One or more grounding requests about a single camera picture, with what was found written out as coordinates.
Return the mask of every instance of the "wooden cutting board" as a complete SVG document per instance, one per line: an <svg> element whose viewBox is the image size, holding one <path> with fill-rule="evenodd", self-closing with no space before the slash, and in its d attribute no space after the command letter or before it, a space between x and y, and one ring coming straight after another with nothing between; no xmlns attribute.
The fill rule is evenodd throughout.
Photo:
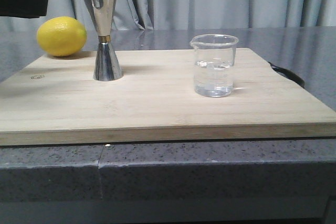
<svg viewBox="0 0 336 224"><path fill-rule="evenodd" d="M336 112L248 48L223 98L194 92L193 50L117 51L109 82L95 56L44 55L0 83L0 145L336 136Z"/></svg>

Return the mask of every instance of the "stainless steel jigger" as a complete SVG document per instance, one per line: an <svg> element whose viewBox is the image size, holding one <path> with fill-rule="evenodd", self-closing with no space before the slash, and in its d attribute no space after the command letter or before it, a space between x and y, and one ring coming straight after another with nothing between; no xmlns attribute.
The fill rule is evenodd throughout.
<svg viewBox="0 0 336 224"><path fill-rule="evenodd" d="M98 33L98 50L93 78L99 81L112 81L122 77L117 55L111 41L111 26L116 0L84 0L92 22Z"/></svg>

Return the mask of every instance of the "yellow lemon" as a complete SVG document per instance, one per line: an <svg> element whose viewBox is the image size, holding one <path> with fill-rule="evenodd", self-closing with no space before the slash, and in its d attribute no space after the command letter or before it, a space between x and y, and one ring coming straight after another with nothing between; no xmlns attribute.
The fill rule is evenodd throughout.
<svg viewBox="0 0 336 224"><path fill-rule="evenodd" d="M37 30L37 43L53 56L78 52L86 42L85 26L71 17L57 17L44 22Z"/></svg>

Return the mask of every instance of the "metal jigger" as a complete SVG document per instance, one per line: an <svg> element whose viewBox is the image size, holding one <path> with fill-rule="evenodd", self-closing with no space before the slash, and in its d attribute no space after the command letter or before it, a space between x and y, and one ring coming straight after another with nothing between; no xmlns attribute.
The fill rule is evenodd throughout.
<svg viewBox="0 0 336 224"><path fill-rule="evenodd" d="M98 50L93 78L99 81L112 81L122 77L117 55L111 41L111 26L116 0L84 0L92 22L98 33Z"/></svg>

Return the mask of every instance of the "gray countertop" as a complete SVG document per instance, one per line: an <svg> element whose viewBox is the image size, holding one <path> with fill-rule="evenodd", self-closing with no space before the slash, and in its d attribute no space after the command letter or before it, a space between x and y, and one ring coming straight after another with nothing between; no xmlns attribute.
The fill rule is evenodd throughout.
<svg viewBox="0 0 336 224"><path fill-rule="evenodd" d="M190 49L192 37L209 33L237 36L238 47L292 70L336 110L336 27L114 31L112 43L115 50ZM89 32L83 50L96 48ZM2 33L0 81L42 54L34 32ZM297 213L310 218L335 194L335 138L0 148L0 202L318 197L320 208Z"/></svg>

